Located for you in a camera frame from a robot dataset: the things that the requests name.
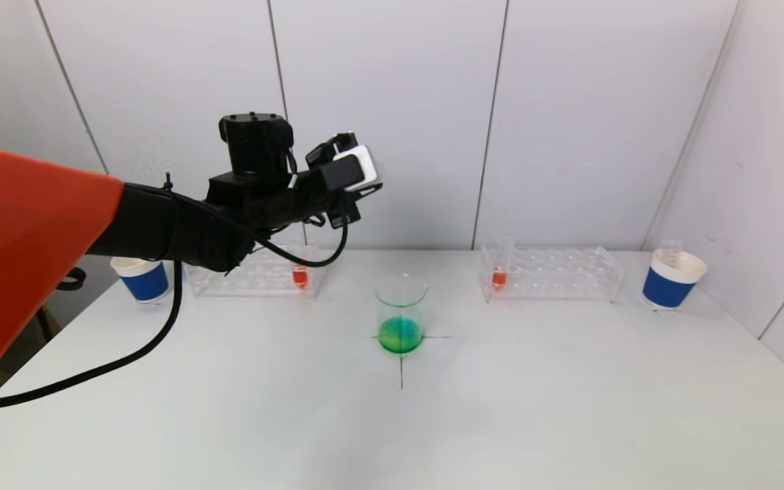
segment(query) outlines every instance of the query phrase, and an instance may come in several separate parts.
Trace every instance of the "measuring cup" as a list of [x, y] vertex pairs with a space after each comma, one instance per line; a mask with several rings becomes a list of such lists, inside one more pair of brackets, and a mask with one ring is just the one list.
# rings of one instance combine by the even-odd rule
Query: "measuring cup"
[[377, 285], [377, 340], [390, 353], [410, 353], [423, 341], [420, 303], [429, 287], [410, 274], [389, 276]]
[[111, 267], [138, 303], [154, 303], [168, 294], [168, 277], [161, 261], [113, 257]]
[[643, 297], [656, 310], [675, 310], [706, 274], [703, 260], [682, 250], [659, 248], [653, 253]]

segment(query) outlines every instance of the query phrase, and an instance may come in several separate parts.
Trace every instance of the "paper cup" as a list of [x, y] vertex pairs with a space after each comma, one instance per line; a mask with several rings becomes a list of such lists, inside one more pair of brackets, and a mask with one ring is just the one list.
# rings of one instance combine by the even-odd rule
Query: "paper cup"
[[653, 253], [643, 297], [658, 310], [673, 310], [704, 274], [703, 260], [687, 252], [659, 248]]
[[111, 267], [138, 303], [154, 303], [168, 294], [168, 277], [161, 261], [114, 257]]

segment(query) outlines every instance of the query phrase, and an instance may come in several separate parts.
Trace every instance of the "red liquid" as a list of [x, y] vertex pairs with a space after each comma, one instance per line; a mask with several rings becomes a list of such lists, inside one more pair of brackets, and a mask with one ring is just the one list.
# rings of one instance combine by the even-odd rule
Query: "red liquid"
[[501, 291], [507, 285], [507, 271], [501, 267], [495, 267], [495, 272], [492, 273], [492, 287], [495, 291]]
[[307, 289], [308, 286], [308, 270], [307, 267], [295, 266], [292, 267], [292, 282], [298, 289]]

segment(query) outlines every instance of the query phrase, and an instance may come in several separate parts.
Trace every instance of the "white tabletop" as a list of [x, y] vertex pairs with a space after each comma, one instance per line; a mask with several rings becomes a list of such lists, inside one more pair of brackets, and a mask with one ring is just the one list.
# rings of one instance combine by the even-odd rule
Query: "white tabletop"
[[[784, 365], [699, 289], [650, 310], [648, 255], [614, 255], [616, 304], [486, 304], [475, 252], [348, 251], [315, 301], [184, 288], [149, 356], [0, 409], [0, 489], [784, 490]], [[438, 337], [402, 363], [371, 338], [400, 271]], [[136, 350], [169, 305], [116, 284], [0, 395]]]

